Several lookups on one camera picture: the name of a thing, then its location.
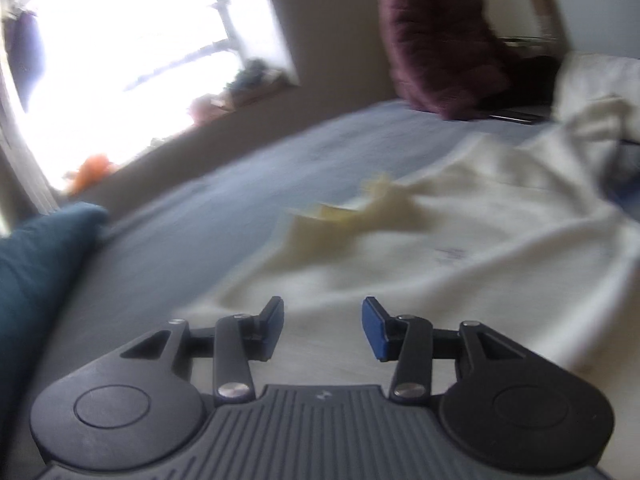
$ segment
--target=smartphone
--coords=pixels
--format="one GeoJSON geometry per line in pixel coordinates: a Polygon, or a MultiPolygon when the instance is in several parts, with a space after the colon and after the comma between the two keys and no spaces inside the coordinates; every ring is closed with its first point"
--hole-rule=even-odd
{"type": "Polygon", "coordinates": [[[490,112],[489,118],[496,119],[498,121],[509,121],[510,123],[519,124],[537,124],[546,119],[540,115],[526,114],[523,112],[513,112],[512,110],[498,110],[496,112],[490,112]]]}

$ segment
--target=white pillow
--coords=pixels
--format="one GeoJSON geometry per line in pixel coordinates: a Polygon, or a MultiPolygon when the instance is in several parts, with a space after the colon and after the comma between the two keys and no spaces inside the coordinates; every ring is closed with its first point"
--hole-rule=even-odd
{"type": "Polygon", "coordinates": [[[626,130],[640,137],[640,59],[605,54],[568,54],[556,79],[553,118],[565,123],[590,102],[622,97],[634,108],[626,130]]]}

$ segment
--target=triangular cutout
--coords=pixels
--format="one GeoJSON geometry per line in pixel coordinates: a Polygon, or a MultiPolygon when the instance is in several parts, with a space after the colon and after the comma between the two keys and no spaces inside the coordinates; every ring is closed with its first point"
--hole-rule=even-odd
{"type": "Polygon", "coordinates": [[[169,341],[171,332],[168,330],[162,330],[156,332],[151,337],[148,337],[144,341],[138,343],[133,348],[123,352],[120,357],[125,359],[159,359],[164,350],[166,342],[169,341]]]}
{"type": "Polygon", "coordinates": [[[524,359],[524,356],[509,348],[505,343],[490,334],[478,333],[484,355],[489,360],[524,359]]]}

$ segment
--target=metal screw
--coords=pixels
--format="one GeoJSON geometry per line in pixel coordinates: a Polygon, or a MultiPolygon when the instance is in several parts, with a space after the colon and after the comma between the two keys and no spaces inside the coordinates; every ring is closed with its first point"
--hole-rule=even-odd
{"type": "Polygon", "coordinates": [[[225,383],[218,388],[218,394],[227,399],[238,399],[249,393],[249,386],[244,383],[225,383]]]}
{"type": "Polygon", "coordinates": [[[427,388],[418,383],[402,383],[396,386],[394,394],[403,399],[417,399],[427,392],[427,388]]]}

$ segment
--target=teal pillow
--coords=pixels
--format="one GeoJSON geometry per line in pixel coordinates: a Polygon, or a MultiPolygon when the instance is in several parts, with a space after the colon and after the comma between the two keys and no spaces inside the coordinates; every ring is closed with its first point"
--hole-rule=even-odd
{"type": "Polygon", "coordinates": [[[56,314],[108,213],[76,203],[0,240],[0,454],[56,314]]]}

